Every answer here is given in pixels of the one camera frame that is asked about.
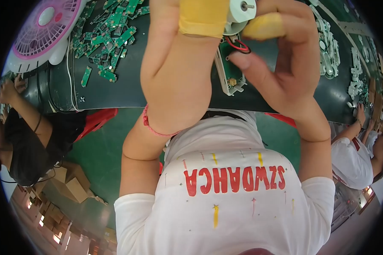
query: white cable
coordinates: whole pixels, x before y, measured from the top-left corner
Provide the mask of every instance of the white cable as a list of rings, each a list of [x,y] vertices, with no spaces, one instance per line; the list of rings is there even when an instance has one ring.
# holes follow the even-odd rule
[[[68,55],[69,55],[69,47],[70,47],[70,43],[71,43],[71,35],[68,36],[68,46],[67,46],[67,50],[66,50],[66,71],[68,72],[68,76],[69,76],[69,85],[71,86],[71,103],[72,103],[72,106],[74,107],[74,109],[76,111],[83,111],[83,110],[78,110],[76,107],[75,107],[75,104],[74,104],[74,100],[72,98],[72,94],[75,95],[75,89],[73,89],[72,87],[72,79],[71,79],[71,74],[69,73],[69,67],[68,67]]]

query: green circuit board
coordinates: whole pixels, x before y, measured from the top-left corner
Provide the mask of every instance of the green circuit board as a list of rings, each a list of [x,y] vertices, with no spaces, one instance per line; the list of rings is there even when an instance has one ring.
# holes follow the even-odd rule
[[[84,76],[82,77],[81,86],[83,86],[84,88],[87,86],[87,82],[89,79],[89,75],[91,74],[91,71],[92,71],[92,68],[87,67],[87,69],[85,70]]]

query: red lettering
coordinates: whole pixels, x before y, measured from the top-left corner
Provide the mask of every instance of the red lettering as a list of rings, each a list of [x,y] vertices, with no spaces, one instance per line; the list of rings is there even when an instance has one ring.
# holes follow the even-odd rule
[[[270,166],[271,175],[271,189],[276,189],[275,176],[276,176],[276,167]]]
[[[228,173],[230,174],[231,190],[235,193],[240,190],[240,168],[236,167],[236,171],[233,173],[231,167],[227,167]]]
[[[269,190],[270,189],[270,183],[268,182],[268,178],[267,178],[267,171],[266,171],[266,168],[263,166],[263,167],[259,167],[259,166],[256,166],[255,167],[255,189],[254,190],[258,190],[258,186],[259,186],[259,183],[260,181],[264,181],[264,184],[266,186],[266,190]]]
[[[253,191],[254,190],[254,178],[252,176],[252,168],[250,166],[244,168],[243,187],[244,187],[245,191]]]
[[[206,175],[207,184],[206,186],[204,185],[200,186],[200,190],[203,194],[207,194],[210,192],[210,189],[212,188],[212,176],[207,168],[200,169],[199,176],[203,176],[203,174]]]
[[[225,168],[220,168],[221,176],[219,175],[219,169],[213,168],[213,181],[214,181],[214,192],[220,193],[220,182],[221,182],[221,192],[227,193],[227,170]]]
[[[189,176],[188,171],[184,171],[184,176],[186,177],[186,187],[187,192],[189,193],[190,197],[194,197],[196,195],[196,179],[197,179],[197,169],[194,169],[191,173],[191,176]]]
[[[283,173],[285,173],[284,168],[282,166],[278,166],[278,175],[281,178],[281,181],[278,182],[278,187],[280,189],[284,189],[285,188],[285,179],[284,179],[284,176],[282,175]]]

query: pile of circuit boards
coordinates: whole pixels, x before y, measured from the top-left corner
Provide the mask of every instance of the pile of circuit boards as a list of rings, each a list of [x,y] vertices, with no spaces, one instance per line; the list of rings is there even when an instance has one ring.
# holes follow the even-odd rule
[[[124,47],[135,42],[133,35],[136,33],[136,27],[128,27],[128,19],[133,20],[149,13],[149,6],[139,7],[143,1],[105,1],[104,13],[97,15],[90,23],[97,23],[95,28],[92,31],[83,32],[84,24],[90,19],[97,2],[93,1],[86,5],[72,32],[70,48],[74,50],[74,57],[86,56],[89,63],[97,64],[98,74],[101,77],[115,82],[117,76],[114,71],[117,62],[120,58],[125,58],[127,53]],[[98,47],[102,47],[101,53],[91,56]],[[81,81],[83,87],[87,85],[91,71],[90,67],[85,70]]]

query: yellow tape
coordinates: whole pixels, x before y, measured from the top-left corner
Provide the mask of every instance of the yellow tape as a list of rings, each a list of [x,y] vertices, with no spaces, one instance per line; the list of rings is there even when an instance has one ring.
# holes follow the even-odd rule
[[[222,38],[229,6],[229,0],[180,0],[180,33]]]
[[[243,30],[243,36],[257,40],[281,37],[286,34],[278,12],[258,16],[248,23]]]

